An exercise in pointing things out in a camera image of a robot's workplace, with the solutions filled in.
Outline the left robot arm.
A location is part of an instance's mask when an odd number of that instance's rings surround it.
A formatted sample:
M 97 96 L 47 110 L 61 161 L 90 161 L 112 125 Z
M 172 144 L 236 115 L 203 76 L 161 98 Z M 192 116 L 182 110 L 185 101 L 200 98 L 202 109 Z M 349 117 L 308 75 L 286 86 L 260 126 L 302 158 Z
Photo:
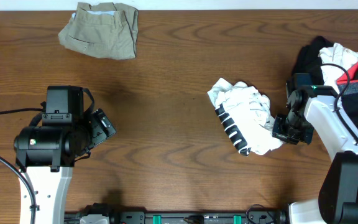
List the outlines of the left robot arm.
M 63 223 L 75 163 L 116 130 L 104 111 L 40 113 L 14 140 L 21 188 L 20 223 Z

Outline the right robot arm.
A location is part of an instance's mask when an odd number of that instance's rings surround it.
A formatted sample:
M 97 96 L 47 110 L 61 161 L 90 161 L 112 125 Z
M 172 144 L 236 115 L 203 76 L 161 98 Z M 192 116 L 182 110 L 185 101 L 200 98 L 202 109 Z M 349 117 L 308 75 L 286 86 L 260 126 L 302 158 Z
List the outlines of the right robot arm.
M 337 98 L 330 86 L 289 88 L 289 112 L 276 117 L 273 137 L 310 144 L 318 133 L 331 159 L 318 198 L 291 203 L 289 223 L 358 223 L 358 129 Z

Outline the white patterned garment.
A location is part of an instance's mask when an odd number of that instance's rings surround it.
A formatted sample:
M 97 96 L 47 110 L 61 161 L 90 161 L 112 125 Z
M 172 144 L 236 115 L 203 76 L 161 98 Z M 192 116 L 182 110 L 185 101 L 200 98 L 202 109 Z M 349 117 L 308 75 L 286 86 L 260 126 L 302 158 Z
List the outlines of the white patterned garment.
M 343 47 L 339 43 L 334 43 L 332 47 L 325 47 L 319 51 L 319 58 L 322 64 L 332 63 L 348 70 L 358 62 L 358 52 Z M 341 77 L 344 72 L 337 67 L 326 65 L 321 67 L 324 85 L 333 87 L 337 93 L 336 80 Z

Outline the folded khaki shorts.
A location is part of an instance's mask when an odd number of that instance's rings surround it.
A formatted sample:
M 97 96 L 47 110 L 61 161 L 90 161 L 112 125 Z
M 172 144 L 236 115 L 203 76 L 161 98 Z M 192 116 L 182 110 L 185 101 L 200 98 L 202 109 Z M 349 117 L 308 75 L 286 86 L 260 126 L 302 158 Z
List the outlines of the folded khaki shorts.
M 65 48 L 95 58 L 136 58 L 139 12 L 123 3 L 77 4 L 58 39 Z

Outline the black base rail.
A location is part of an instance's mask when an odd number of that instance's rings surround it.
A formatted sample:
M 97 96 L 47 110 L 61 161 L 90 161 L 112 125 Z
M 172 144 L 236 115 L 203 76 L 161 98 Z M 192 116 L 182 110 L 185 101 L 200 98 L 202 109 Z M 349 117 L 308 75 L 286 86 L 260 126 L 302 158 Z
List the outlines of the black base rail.
M 147 212 L 145 210 L 115 210 L 107 204 L 94 203 L 79 212 L 66 212 L 63 224 L 287 224 L 286 211 L 252 205 L 245 211 Z

